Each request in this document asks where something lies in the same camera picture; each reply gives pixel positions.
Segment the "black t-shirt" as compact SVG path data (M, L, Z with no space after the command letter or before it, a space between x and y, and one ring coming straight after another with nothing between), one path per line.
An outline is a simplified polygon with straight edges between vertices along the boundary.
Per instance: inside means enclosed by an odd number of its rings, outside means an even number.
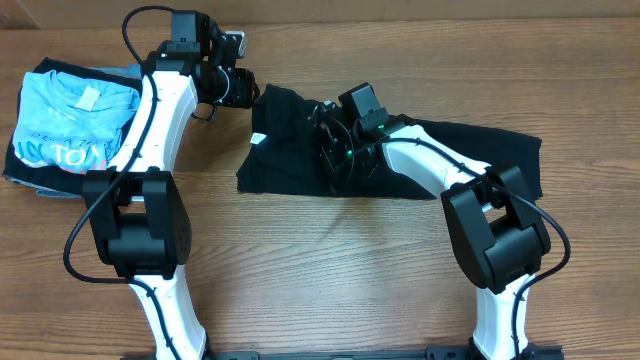
M253 144L236 173L237 190L318 197L376 197L432 200L434 196L384 163L368 175L355 172L348 183L334 183L319 159L308 117L321 103L295 91L267 85L252 108L252 132L264 138ZM516 165L534 198L543 196L540 184L542 140L508 130L437 122L399 114L420 125L434 139L454 151L490 165Z

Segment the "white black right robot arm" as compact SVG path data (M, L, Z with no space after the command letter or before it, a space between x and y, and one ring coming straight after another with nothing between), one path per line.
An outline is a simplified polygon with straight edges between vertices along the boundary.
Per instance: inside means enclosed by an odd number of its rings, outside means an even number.
M476 325L463 346L431 346L428 359L561 359L526 336L529 287L550 238L516 166L466 157L423 126L388 113L368 83L318 104L308 117L332 182L379 163L439 199L455 259L476 288Z

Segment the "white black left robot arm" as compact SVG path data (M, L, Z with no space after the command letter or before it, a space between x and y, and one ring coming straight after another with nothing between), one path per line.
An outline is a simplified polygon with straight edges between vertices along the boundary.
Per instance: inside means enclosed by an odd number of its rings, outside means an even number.
M171 9L171 36L141 67L140 105L117 154L82 183L100 260L113 284L138 297L156 344L155 359L210 359L186 281L191 224L173 177L187 123L198 105L249 109L260 95L252 71L239 68L247 38L223 31L196 10Z

